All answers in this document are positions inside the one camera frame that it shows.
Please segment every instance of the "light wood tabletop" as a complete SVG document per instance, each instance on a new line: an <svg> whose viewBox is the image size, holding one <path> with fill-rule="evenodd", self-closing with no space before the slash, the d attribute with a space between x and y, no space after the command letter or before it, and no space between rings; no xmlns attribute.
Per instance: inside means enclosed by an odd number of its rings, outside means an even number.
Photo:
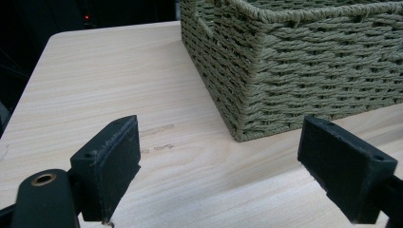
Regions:
<svg viewBox="0 0 403 228"><path fill-rule="evenodd" d="M115 227L352 225L297 161L300 130L232 139L181 40L179 22L53 36L0 141L0 207L28 176L69 158L113 120L137 115L141 170ZM401 163L403 104L335 121ZM83 222L82 227L103 227Z"/></svg>

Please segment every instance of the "wicker basket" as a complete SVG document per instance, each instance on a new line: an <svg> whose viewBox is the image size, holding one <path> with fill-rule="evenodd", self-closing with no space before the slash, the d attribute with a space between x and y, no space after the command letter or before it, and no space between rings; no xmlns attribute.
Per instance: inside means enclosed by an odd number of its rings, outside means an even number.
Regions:
<svg viewBox="0 0 403 228"><path fill-rule="evenodd" d="M182 40L236 140L403 102L403 2L181 0Z"/></svg>

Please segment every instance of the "basket rim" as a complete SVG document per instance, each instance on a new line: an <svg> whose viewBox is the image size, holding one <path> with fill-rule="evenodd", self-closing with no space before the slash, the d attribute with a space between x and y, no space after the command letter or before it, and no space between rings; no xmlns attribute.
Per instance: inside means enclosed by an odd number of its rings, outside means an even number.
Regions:
<svg viewBox="0 0 403 228"><path fill-rule="evenodd" d="M354 4L351 6L327 7L317 9L286 9L272 11L260 9L244 0L213 0L222 4L232 5L238 13L244 13L253 20L261 20L264 23L283 23L293 21L318 20L327 17L340 16L368 16L369 14L394 13L403 11L403 2L384 2L371 4Z"/></svg>

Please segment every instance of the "hole in clamp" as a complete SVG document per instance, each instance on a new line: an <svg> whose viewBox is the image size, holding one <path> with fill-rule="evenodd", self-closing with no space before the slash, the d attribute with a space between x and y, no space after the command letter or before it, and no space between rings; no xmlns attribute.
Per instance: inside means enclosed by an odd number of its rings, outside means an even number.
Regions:
<svg viewBox="0 0 403 228"><path fill-rule="evenodd" d="M36 177L30 184L35 187L43 186L56 179L56 174L47 173Z"/></svg>
<svg viewBox="0 0 403 228"><path fill-rule="evenodd" d="M376 159L378 161L384 161L385 160L382 156L379 156L379 155L375 155L374 159Z"/></svg>

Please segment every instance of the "metal grommet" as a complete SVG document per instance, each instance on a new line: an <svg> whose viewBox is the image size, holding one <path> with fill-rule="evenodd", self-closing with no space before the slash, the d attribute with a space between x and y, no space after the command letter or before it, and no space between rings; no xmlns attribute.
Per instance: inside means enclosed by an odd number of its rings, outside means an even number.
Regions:
<svg viewBox="0 0 403 228"><path fill-rule="evenodd" d="M56 179L56 174L47 173L33 179L30 183L32 186L39 187L48 184Z"/></svg>

